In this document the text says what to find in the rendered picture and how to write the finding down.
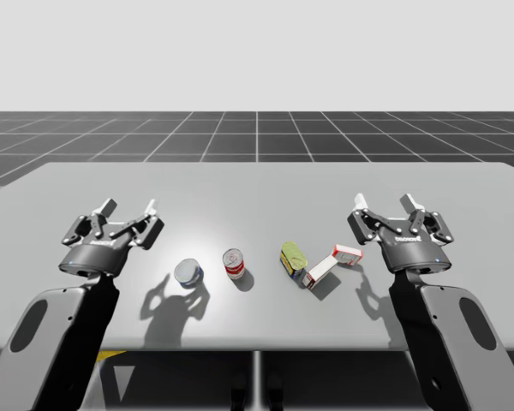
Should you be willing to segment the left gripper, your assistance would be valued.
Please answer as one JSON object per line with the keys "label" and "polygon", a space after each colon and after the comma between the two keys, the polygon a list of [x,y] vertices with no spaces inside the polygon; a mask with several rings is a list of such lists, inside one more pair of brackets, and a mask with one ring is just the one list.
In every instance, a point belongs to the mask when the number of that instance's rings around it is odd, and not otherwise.
{"label": "left gripper", "polygon": [[157,206],[156,199],[150,200],[141,216],[114,231],[109,220],[117,208],[113,199],[107,199],[90,214],[80,215],[62,239],[69,251],[59,263],[59,270],[80,277],[117,277],[127,262],[129,249],[150,249],[164,228]]}

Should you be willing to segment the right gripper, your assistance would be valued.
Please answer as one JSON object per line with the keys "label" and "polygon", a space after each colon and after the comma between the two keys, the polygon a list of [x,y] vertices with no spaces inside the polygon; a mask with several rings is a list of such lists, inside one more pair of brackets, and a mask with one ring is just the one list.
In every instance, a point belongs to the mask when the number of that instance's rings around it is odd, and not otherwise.
{"label": "right gripper", "polygon": [[[347,217],[347,222],[360,245],[379,241],[381,228],[397,233],[397,227],[392,220],[369,210],[362,193],[358,193],[354,201],[355,206]],[[453,243],[454,238],[443,217],[418,204],[411,194],[405,194],[400,203],[409,216],[409,231],[417,234],[424,229],[431,241],[424,241],[420,236],[382,238],[380,248],[387,270],[390,273],[437,273],[449,270],[451,261],[441,247]]]}

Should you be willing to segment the blue flat can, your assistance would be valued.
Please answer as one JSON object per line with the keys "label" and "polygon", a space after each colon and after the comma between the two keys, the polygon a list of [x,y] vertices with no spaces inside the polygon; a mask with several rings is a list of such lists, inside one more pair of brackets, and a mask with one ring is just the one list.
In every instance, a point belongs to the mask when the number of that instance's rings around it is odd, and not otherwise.
{"label": "blue flat can", "polygon": [[184,259],[176,266],[174,278],[184,288],[193,288],[203,279],[203,270],[196,259]]}

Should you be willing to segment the red and white carton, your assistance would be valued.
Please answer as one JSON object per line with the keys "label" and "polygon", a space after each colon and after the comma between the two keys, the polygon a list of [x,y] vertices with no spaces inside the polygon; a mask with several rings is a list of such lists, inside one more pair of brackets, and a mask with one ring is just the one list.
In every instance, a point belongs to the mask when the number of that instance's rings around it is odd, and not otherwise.
{"label": "red and white carton", "polygon": [[333,255],[328,255],[306,272],[305,277],[302,279],[302,285],[306,289],[313,289],[337,263],[338,261]]}

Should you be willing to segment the green and blue rectangular can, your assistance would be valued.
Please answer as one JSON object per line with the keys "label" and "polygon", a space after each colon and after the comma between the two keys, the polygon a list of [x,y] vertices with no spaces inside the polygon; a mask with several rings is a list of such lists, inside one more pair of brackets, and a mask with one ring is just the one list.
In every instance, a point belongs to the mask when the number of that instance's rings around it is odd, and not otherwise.
{"label": "green and blue rectangular can", "polygon": [[299,277],[308,264],[301,249],[293,241],[282,244],[279,258],[291,278]]}

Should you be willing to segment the red and white can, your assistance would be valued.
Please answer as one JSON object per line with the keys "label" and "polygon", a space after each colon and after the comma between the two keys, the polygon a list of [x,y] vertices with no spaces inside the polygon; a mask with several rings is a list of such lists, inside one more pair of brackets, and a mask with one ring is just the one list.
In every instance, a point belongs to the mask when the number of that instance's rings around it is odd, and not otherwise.
{"label": "red and white can", "polygon": [[227,276],[231,280],[238,280],[245,273],[245,265],[242,252],[237,248],[228,249],[223,254],[223,264]]}

